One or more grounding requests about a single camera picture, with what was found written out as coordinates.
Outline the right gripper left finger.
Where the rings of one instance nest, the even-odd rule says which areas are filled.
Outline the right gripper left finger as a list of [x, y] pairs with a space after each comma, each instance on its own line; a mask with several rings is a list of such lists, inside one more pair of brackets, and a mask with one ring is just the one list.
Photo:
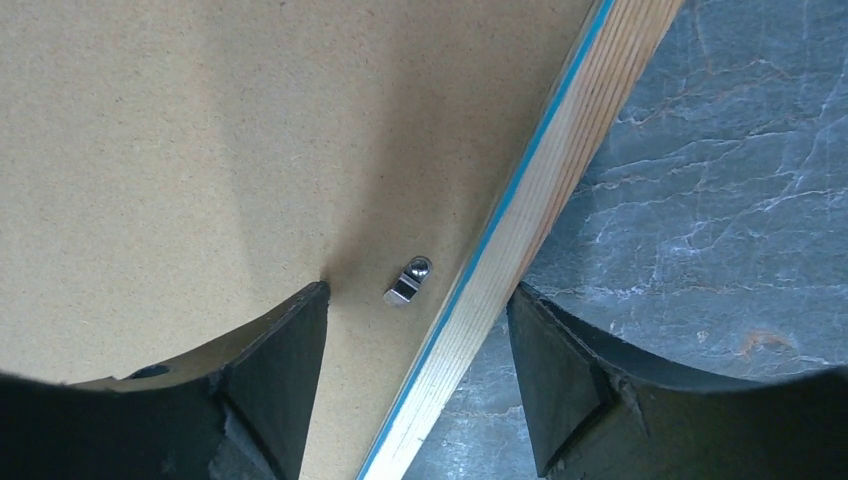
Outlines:
[[327, 334], [329, 285], [127, 378], [1, 377], [5, 479], [295, 479]]

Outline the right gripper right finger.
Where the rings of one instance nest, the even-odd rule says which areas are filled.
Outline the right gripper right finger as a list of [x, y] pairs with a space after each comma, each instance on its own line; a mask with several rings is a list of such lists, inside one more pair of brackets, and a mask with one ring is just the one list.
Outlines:
[[642, 350], [520, 284], [510, 342], [544, 479], [843, 479], [847, 371], [762, 383]]

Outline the brown cardboard backing board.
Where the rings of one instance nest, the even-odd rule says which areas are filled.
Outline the brown cardboard backing board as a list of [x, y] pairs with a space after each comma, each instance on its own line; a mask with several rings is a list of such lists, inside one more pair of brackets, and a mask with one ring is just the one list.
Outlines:
[[355, 477], [589, 9], [3, 2], [2, 369], [124, 377], [324, 279], [301, 475]]

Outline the wooden picture frame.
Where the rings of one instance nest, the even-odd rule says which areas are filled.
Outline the wooden picture frame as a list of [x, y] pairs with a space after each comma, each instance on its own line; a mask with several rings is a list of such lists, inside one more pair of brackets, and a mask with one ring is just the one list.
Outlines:
[[435, 316], [360, 478], [404, 476], [679, 9], [677, 1], [591, 5], [535, 131]]

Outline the metal frame retaining clip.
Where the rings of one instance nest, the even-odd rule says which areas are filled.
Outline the metal frame retaining clip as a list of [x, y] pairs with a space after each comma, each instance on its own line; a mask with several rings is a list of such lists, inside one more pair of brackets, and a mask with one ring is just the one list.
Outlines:
[[408, 305], [420, 291], [432, 272], [432, 268], [432, 262], [427, 257], [416, 256], [412, 258], [384, 292], [384, 301], [393, 307]]

